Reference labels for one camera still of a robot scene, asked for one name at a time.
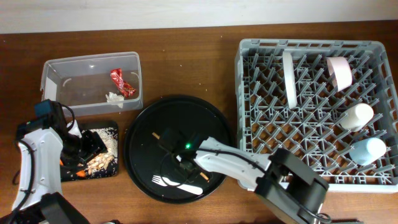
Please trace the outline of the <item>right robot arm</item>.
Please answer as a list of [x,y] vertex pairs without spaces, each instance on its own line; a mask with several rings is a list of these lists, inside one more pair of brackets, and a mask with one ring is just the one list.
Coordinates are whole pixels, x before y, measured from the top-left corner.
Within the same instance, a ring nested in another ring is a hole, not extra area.
[[225,145],[211,136],[166,129],[153,134],[185,178],[205,180],[210,173],[232,177],[254,193],[285,223],[331,223],[321,212],[328,182],[286,149],[255,154]]

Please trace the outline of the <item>orange carrot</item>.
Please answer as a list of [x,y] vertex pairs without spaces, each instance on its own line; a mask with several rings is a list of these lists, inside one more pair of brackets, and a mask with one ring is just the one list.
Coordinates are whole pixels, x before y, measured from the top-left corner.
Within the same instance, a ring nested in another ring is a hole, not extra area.
[[87,168],[86,164],[66,164],[60,160],[60,174],[62,179],[85,178]]

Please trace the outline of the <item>grey plate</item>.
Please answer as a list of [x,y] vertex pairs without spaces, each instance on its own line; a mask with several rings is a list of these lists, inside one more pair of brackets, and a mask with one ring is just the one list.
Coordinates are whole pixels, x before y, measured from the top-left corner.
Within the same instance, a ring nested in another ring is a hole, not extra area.
[[297,105],[297,94],[295,88],[294,64],[290,52],[282,53],[282,63],[284,69],[284,81],[288,106],[290,109]]

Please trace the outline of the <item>pink bowl with scraps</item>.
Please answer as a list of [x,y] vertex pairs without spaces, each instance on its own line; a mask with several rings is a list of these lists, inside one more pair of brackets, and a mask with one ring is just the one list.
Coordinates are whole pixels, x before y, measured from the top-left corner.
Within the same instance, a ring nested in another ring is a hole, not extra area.
[[347,59],[344,57],[327,57],[328,71],[332,79],[332,84],[342,91],[352,85],[353,76]]

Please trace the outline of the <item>light blue cup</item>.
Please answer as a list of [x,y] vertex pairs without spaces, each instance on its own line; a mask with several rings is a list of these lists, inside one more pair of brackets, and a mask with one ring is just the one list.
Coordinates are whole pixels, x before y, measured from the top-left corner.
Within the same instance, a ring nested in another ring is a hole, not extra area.
[[349,152],[352,161],[367,166],[383,156],[387,147],[384,141],[379,138],[368,138],[354,143],[353,149]]

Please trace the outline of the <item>wooden chopstick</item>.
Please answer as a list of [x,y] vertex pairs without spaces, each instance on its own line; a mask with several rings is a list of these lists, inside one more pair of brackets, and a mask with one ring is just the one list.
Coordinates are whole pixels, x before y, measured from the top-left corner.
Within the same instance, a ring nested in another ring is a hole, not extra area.
[[[198,147],[203,140],[202,137],[197,137],[195,135],[192,135],[191,137],[187,138],[183,133],[175,132],[173,129],[166,129],[162,134],[157,134],[153,132],[152,135],[153,137],[155,137],[157,145],[166,152],[166,155],[160,162],[160,168],[159,168],[160,176],[162,177],[169,176],[168,174],[164,174],[163,163],[165,159],[170,159],[172,163],[171,168],[175,173],[176,173],[175,158],[177,156],[181,156],[182,158],[192,160],[194,163],[196,163],[194,161],[194,158],[197,156]],[[182,179],[183,181],[179,183],[183,184],[188,183],[184,178]]]

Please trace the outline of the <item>white plastic fork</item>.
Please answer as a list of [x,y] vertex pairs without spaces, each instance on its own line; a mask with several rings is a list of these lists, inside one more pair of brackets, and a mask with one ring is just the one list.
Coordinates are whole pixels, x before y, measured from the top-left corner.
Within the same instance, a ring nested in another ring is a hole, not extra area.
[[173,182],[170,179],[168,179],[166,177],[159,176],[159,175],[153,175],[152,181],[158,185],[163,186],[163,187],[176,187],[180,190],[189,192],[194,195],[201,195],[203,193],[203,189],[200,187],[197,187],[194,185],[189,185],[189,184]]

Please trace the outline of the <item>white tissue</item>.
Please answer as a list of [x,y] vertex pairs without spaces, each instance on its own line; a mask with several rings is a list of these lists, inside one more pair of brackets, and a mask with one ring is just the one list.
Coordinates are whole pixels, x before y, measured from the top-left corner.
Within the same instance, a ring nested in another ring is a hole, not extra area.
[[105,97],[106,97],[106,101],[108,103],[110,103],[111,105],[116,105],[119,108],[123,108],[124,97],[122,95],[118,95],[113,92],[109,92],[107,95],[105,95]]

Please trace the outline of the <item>red snack wrapper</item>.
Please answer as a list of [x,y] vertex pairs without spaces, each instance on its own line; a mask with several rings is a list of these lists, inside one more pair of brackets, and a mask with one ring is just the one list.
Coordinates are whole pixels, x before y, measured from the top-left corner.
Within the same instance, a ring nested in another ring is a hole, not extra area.
[[123,72],[120,68],[111,70],[110,77],[123,97],[127,98],[135,94],[136,89],[124,81]]

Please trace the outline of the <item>white cup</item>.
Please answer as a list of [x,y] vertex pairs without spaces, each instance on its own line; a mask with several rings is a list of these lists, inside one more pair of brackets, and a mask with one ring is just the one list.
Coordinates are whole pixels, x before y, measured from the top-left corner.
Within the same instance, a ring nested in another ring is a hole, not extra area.
[[345,113],[346,116],[341,120],[340,126],[351,132],[362,129],[374,116],[373,109],[366,103],[359,103]]

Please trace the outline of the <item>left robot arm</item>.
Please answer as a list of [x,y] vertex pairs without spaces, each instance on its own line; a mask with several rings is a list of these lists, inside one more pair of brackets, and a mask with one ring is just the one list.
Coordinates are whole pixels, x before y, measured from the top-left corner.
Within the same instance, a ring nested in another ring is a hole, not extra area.
[[85,170],[107,148],[98,133],[81,131],[76,120],[68,123],[66,108],[41,101],[34,106],[35,119],[18,125],[19,188],[12,212],[1,223],[88,223],[62,195],[61,174]]

